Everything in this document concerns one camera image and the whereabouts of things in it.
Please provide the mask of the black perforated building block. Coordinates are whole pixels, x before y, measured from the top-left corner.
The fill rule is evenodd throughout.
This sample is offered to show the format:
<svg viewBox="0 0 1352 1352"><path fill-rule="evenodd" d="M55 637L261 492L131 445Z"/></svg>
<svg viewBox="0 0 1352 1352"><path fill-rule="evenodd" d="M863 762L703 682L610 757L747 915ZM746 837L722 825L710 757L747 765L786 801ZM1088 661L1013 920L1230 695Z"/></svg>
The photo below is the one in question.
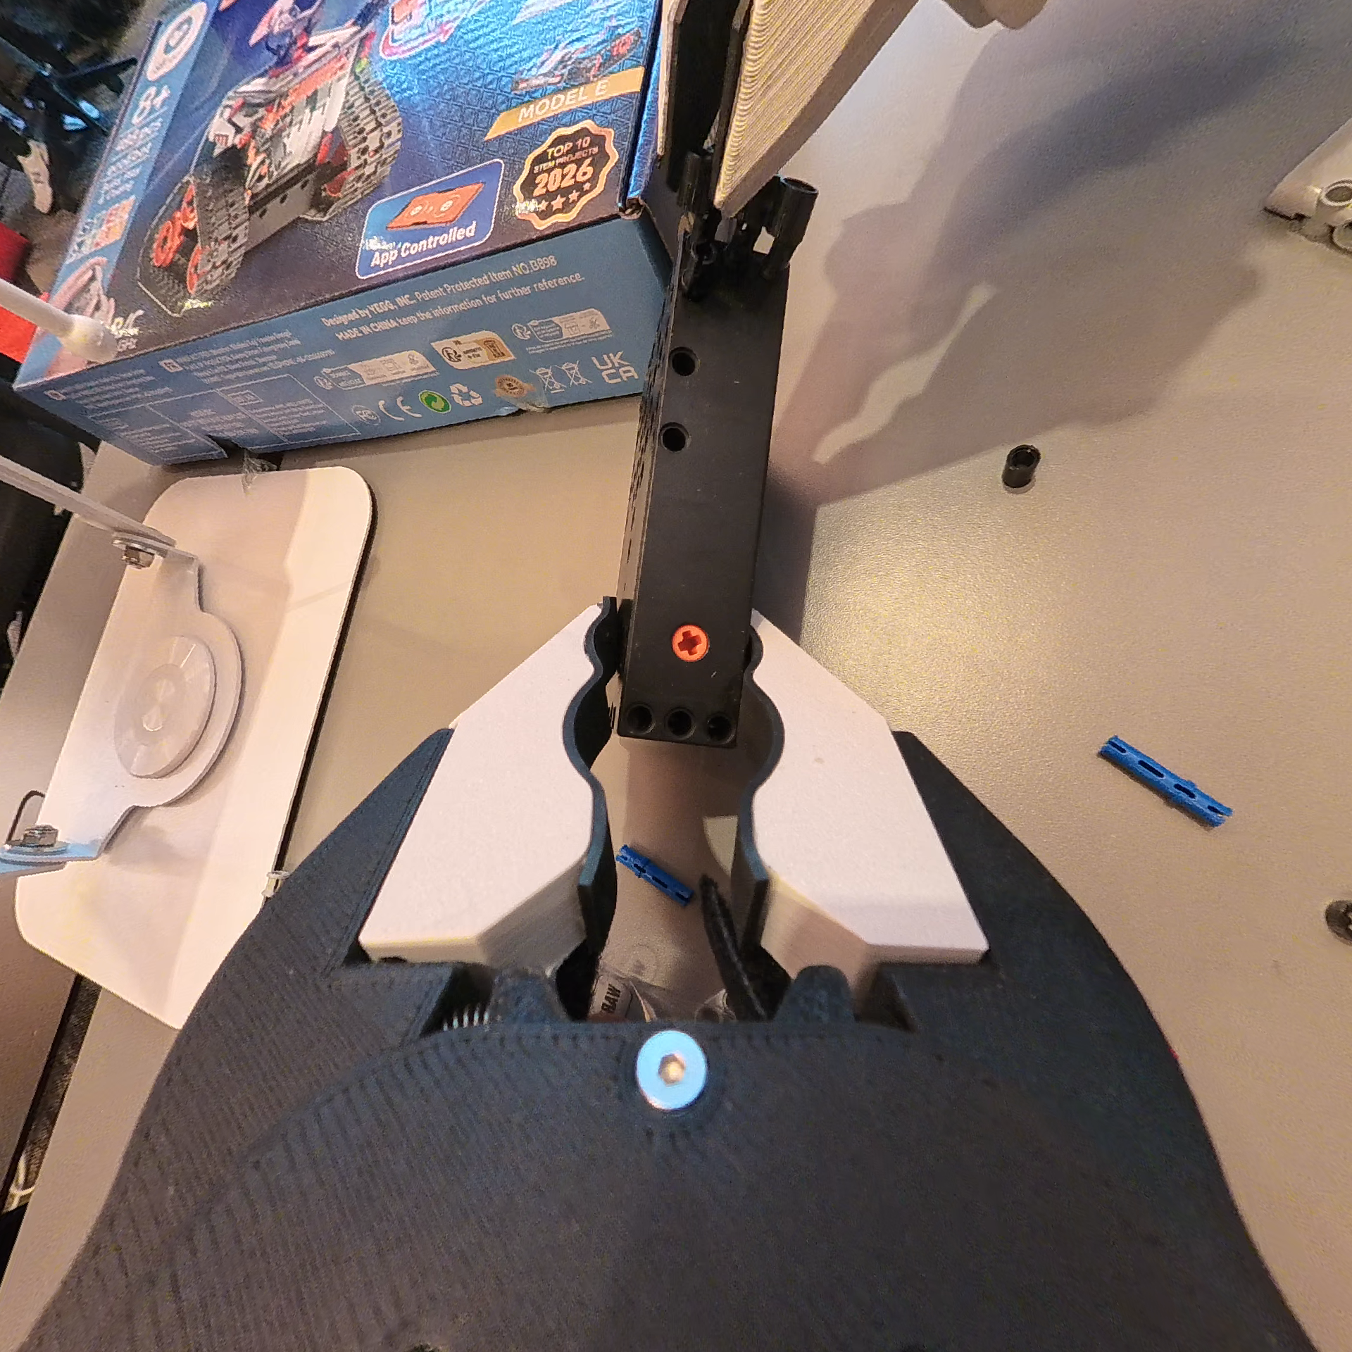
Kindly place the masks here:
<svg viewBox="0 0 1352 1352"><path fill-rule="evenodd" d="M655 340L617 582L617 732L735 742L750 659L788 265L818 190L771 178L713 201L713 153L685 160L675 268Z"/></svg>

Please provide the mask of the blue robot kit box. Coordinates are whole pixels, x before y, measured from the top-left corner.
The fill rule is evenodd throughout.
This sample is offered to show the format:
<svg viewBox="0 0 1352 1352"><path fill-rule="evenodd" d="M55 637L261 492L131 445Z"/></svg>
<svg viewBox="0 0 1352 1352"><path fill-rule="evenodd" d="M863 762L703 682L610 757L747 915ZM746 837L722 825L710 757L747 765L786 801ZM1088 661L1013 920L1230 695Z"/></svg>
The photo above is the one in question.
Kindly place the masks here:
<svg viewBox="0 0 1352 1352"><path fill-rule="evenodd" d="M657 3L181 3L16 393L150 464L636 395Z"/></svg>

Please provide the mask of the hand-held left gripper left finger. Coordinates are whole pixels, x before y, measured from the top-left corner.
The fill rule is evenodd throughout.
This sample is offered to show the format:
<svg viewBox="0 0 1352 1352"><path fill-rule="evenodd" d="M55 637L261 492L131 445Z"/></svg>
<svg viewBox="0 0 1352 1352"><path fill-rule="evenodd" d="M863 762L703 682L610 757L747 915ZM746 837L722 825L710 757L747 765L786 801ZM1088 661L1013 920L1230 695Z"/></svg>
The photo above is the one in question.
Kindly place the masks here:
<svg viewBox="0 0 1352 1352"><path fill-rule="evenodd" d="M605 790L613 598L455 720L360 936L367 954L555 970L600 954L617 901Z"/></svg>

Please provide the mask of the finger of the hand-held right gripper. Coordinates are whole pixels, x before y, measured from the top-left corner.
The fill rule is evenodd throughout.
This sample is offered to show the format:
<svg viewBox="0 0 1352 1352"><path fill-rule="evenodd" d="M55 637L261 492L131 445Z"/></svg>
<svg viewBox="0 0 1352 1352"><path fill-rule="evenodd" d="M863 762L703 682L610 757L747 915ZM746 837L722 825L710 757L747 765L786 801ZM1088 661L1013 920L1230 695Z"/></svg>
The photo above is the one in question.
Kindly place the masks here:
<svg viewBox="0 0 1352 1352"><path fill-rule="evenodd" d="M753 1L725 117L714 206L741 210L814 132L913 1Z"/></svg>
<svg viewBox="0 0 1352 1352"><path fill-rule="evenodd" d="M658 54L657 148L682 170L716 124L738 1L664 1Z"/></svg>

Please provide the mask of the blue pin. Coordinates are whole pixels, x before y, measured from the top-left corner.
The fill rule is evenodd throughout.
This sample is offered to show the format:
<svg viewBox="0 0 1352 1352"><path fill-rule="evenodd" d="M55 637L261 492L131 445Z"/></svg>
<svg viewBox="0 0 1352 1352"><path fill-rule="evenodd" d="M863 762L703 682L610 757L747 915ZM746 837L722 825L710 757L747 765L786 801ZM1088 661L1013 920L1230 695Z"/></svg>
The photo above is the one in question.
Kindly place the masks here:
<svg viewBox="0 0 1352 1352"><path fill-rule="evenodd" d="M1216 826L1233 815L1233 807L1221 803L1194 781L1169 770L1158 759L1127 743L1119 736L1107 737L1099 754L1197 822Z"/></svg>
<svg viewBox="0 0 1352 1352"><path fill-rule="evenodd" d="M647 882L650 887L653 887L664 897L674 900L675 903L685 906L692 900L694 889L689 887L682 878L672 875L664 867L661 867L647 853L642 853L625 843L617 850L616 859L617 865L624 867L636 878Z"/></svg>

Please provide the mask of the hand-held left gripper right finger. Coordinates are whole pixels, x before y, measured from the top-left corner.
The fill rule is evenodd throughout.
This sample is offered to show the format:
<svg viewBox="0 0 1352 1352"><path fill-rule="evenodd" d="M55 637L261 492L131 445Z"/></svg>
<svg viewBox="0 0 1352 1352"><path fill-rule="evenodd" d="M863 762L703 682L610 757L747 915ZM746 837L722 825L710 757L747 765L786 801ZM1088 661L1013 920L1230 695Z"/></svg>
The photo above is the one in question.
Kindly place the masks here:
<svg viewBox="0 0 1352 1352"><path fill-rule="evenodd" d="M988 939L886 718L760 614L738 747L752 776L735 839L746 954L788 975L974 964Z"/></svg>

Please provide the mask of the white stand base board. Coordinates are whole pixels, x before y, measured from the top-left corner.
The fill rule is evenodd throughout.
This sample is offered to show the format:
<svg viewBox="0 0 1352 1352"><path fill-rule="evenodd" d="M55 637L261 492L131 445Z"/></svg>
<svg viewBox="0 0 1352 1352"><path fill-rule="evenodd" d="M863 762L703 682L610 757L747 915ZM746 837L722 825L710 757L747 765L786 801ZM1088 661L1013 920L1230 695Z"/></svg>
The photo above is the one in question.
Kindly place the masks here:
<svg viewBox="0 0 1352 1352"><path fill-rule="evenodd" d="M145 521L200 559L202 604L235 631L242 698L186 797L134 811L94 861L20 875L25 940L181 1026L263 903L347 620L372 498L347 467L202 476Z"/></svg>

